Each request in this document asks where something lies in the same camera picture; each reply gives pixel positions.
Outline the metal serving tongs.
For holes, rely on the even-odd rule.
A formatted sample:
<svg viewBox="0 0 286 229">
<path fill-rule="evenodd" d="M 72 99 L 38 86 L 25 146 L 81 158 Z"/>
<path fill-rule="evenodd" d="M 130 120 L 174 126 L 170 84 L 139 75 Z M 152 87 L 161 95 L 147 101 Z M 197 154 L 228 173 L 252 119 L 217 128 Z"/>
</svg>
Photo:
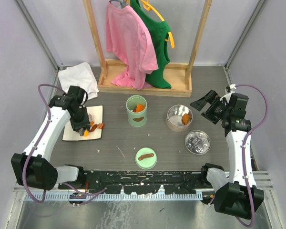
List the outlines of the metal serving tongs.
<svg viewBox="0 0 286 229">
<path fill-rule="evenodd" d="M 84 135 L 84 131 L 85 130 L 89 131 L 90 127 L 94 125 L 94 121 L 92 120 L 92 115 L 91 114 L 88 114 L 88 121 L 89 121 L 88 124 L 86 124 L 84 127 L 79 129 L 79 135 L 80 136 L 83 136 Z"/>
</svg>

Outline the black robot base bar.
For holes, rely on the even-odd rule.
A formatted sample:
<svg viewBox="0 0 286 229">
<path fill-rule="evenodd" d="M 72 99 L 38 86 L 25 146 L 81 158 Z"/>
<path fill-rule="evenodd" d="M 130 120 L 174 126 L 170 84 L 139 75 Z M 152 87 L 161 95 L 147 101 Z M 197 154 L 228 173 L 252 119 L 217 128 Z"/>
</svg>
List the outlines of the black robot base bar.
<svg viewBox="0 0 286 229">
<path fill-rule="evenodd" d="M 106 171 L 85 170 L 81 181 L 70 182 L 76 189 L 96 193 L 106 189 L 106 194 L 127 195 L 156 194 L 161 188 L 166 195 L 195 194 L 197 189 L 211 188 L 206 173 L 200 171 Z"/>
</svg>

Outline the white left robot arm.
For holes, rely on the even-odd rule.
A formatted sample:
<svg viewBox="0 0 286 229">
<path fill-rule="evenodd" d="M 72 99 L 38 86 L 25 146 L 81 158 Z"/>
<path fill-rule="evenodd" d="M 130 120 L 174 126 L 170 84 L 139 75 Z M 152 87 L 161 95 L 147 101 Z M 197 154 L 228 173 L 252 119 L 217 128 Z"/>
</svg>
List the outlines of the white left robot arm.
<svg viewBox="0 0 286 229">
<path fill-rule="evenodd" d="M 66 165 L 54 167 L 50 163 L 53 148 L 67 123 L 80 135 L 89 130 L 90 120 L 84 104 L 87 92 L 70 86 L 67 93 L 54 96 L 46 104 L 47 115 L 36 136 L 21 154 L 14 154 L 11 165 L 17 183 L 25 188 L 51 190 L 56 184 L 69 182 L 75 189 L 84 187 L 86 177 L 83 168 Z"/>
</svg>

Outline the white square plate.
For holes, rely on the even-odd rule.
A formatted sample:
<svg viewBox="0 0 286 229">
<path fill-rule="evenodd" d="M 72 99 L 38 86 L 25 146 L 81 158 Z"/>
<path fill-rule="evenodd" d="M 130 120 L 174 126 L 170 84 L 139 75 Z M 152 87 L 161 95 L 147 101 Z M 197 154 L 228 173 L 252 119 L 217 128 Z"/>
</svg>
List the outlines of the white square plate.
<svg viewBox="0 0 286 229">
<path fill-rule="evenodd" d="M 87 107 L 89 120 L 93 124 L 103 123 L 103 106 L 89 106 Z M 89 132 L 87 135 L 80 136 L 78 132 L 73 131 L 71 122 L 69 121 L 64 128 L 62 140 L 63 141 L 84 141 L 100 139 L 102 136 L 102 129 L 96 128 L 94 131 Z"/>
</svg>

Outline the white cloth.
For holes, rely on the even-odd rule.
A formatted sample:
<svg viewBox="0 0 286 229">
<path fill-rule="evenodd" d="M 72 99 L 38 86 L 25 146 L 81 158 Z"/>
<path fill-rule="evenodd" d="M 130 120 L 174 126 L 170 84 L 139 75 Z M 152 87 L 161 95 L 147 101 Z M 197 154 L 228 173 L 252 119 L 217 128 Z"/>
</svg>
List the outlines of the white cloth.
<svg viewBox="0 0 286 229">
<path fill-rule="evenodd" d="M 79 86 L 87 92 L 88 100 L 98 97 L 98 84 L 87 62 L 59 71 L 58 78 L 64 92 L 67 92 L 70 86 Z"/>
</svg>

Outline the mint green tin canister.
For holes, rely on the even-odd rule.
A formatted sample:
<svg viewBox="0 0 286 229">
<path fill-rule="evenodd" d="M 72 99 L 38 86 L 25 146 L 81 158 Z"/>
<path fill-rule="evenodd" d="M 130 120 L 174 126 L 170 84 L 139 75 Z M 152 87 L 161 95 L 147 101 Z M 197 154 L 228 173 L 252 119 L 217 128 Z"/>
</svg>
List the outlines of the mint green tin canister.
<svg viewBox="0 0 286 229">
<path fill-rule="evenodd" d="M 137 104 L 142 104 L 145 109 L 139 113 L 134 113 L 133 109 Z M 128 122 L 133 127 L 141 127 L 147 122 L 147 101 L 140 95 L 132 95 L 126 101 L 126 110 L 128 115 Z"/>
</svg>

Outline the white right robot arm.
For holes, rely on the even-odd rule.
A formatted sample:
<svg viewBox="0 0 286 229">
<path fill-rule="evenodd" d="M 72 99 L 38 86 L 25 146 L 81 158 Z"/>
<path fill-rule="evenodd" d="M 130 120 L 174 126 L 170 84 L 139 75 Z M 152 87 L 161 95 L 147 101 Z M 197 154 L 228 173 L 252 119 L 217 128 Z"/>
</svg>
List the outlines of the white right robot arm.
<svg viewBox="0 0 286 229">
<path fill-rule="evenodd" d="M 220 166 L 205 164 L 199 181 L 203 187 L 214 189 L 210 203 L 216 212 L 234 216 L 240 222 L 244 219 L 254 221 L 255 212 L 264 201 L 264 192 L 257 188 L 251 166 L 253 128 L 245 118 L 249 98 L 239 93 L 228 93 L 227 97 L 226 102 L 216 91 L 210 90 L 190 104 L 198 111 L 210 104 L 202 116 L 213 124 L 222 122 L 229 149 L 229 176 L 225 176 Z"/>
</svg>

